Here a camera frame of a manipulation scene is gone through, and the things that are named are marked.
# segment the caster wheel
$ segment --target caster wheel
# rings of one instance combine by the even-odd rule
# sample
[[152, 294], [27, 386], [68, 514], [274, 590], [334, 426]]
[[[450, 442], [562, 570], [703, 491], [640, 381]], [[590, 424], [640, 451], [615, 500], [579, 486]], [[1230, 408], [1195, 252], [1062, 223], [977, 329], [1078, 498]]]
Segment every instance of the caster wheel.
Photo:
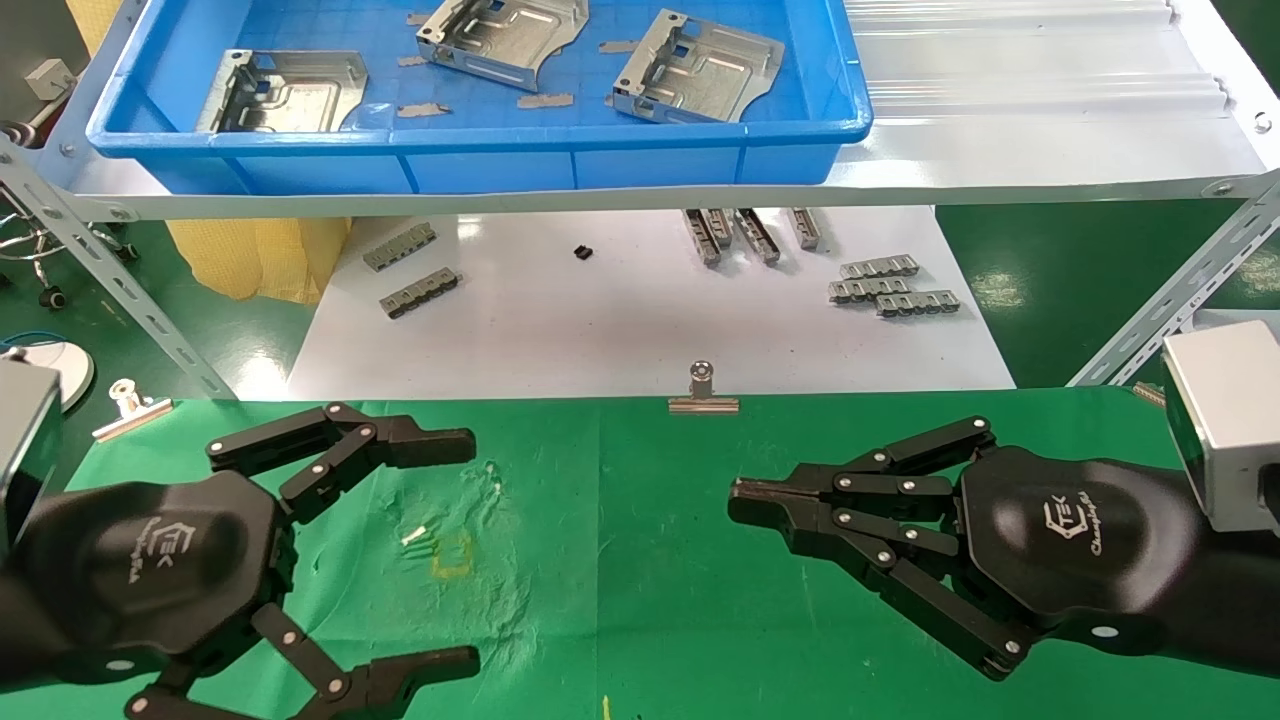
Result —
[[141, 255], [138, 255], [138, 249], [133, 247], [133, 245], [128, 242], [122, 245], [120, 249], [115, 251], [115, 256], [119, 258], [120, 263], [124, 263], [125, 265], [137, 263], [138, 258], [141, 258]]
[[63, 307], [67, 307], [67, 296], [63, 295], [63, 291], [55, 284], [40, 293], [40, 306], [49, 307], [54, 311], [61, 310]]

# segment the metal shelf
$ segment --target metal shelf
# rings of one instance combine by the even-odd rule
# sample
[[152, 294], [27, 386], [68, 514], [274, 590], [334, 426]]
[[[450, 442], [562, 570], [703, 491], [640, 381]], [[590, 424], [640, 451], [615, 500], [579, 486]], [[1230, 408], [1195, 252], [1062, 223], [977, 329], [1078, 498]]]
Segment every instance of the metal shelf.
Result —
[[122, 9], [33, 158], [84, 220], [748, 205], [1253, 197], [1280, 101], [1210, 0], [846, 0], [877, 124], [820, 186], [506, 195], [192, 196], [83, 137], [132, 29]]

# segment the metal binder clip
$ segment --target metal binder clip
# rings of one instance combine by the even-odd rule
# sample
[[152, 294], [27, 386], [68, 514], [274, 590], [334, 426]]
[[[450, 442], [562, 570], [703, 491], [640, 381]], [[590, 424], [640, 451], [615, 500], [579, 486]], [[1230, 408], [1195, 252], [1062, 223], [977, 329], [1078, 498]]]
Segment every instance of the metal binder clip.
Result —
[[672, 415], [737, 415], [736, 397], [714, 397], [712, 375], [716, 369], [707, 360], [699, 360], [689, 368], [689, 397], [667, 398], [667, 410]]

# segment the robotic arm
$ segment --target robotic arm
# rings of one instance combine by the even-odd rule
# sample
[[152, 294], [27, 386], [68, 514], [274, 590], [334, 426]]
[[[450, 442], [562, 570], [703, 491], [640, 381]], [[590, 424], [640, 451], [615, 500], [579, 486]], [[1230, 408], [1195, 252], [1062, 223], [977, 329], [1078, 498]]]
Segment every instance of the robotic arm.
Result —
[[[1185, 473], [1001, 447], [974, 416], [740, 478], [730, 518], [835, 561], [993, 680], [1046, 638], [1280, 676], [1280, 347], [1249, 325], [1166, 341]], [[934, 475], [964, 462], [955, 487]]]
[[[26, 503], [26, 518], [6, 503], [0, 692], [159, 671], [128, 701], [128, 717], [251, 720], [186, 696], [262, 638], [315, 688], [294, 717], [392, 719], [420, 687], [479, 671], [474, 647], [342, 670], [282, 610], [297, 560], [294, 525], [380, 465], [474, 459], [470, 430], [424, 432], [406, 415], [372, 418], [333, 404], [219, 438], [206, 451], [214, 474], [197, 483], [46, 493]], [[278, 498], [250, 479], [316, 454]], [[0, 500], [38, 495], [31, 488], [40, 479], [6, 478], [0, 491], [12, 492]]]

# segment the blue plastic tray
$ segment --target blue plastic tray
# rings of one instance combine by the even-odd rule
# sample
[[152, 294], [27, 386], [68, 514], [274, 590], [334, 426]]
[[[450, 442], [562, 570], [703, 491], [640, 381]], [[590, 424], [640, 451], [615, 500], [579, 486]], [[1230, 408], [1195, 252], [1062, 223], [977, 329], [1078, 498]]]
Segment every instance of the blue plastic tray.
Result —
[[[88, 126], [109, 158], [133, 158], [172, 192], [216, 195], [476, 193], [682, 184], [822, 182], [872, 108], [841, 0], [594, 0], [579, 38], [543, 64], [539, 92], [568, 108], [522, 110], [525, 92], [417, 55], [410, 13], [438, 0], [151, 0]], [[627, 54], [671, 6], [786, 44], [773, 88], [741, 123], [655, 124], [604, 104]], [[364, 105], [342, 132], [189, 132], [230, 47], [357, 50]], [[442, 102], [449, 115], [399, 118]]]

